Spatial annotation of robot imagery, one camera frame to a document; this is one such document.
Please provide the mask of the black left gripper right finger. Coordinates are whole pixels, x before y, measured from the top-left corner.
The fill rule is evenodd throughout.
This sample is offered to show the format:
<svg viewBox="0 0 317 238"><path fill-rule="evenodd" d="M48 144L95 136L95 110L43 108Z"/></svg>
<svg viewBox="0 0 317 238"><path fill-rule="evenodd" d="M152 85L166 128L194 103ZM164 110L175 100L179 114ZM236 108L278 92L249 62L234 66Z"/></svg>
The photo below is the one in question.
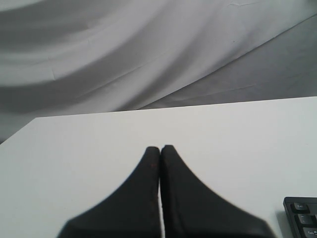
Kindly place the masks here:
<svg viewBox="0 0 317 238"><path fill-rule="evenodd" d="M262 219L201 182L172 145L160 155L160 194L167 238L272 238Z"/></svg>

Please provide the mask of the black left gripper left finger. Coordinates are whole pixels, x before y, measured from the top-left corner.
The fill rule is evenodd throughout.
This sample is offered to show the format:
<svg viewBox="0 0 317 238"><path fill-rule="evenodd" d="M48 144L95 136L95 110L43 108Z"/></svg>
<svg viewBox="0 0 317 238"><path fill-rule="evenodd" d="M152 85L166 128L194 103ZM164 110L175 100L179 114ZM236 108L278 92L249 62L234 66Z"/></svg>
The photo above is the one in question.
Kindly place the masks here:
<svg viewBox="0 0 317 238"><path fill-rule="evenodd" d="M127 180L107 199L70 219L60 238L158 238L160 151L148 147Z"/></svg>

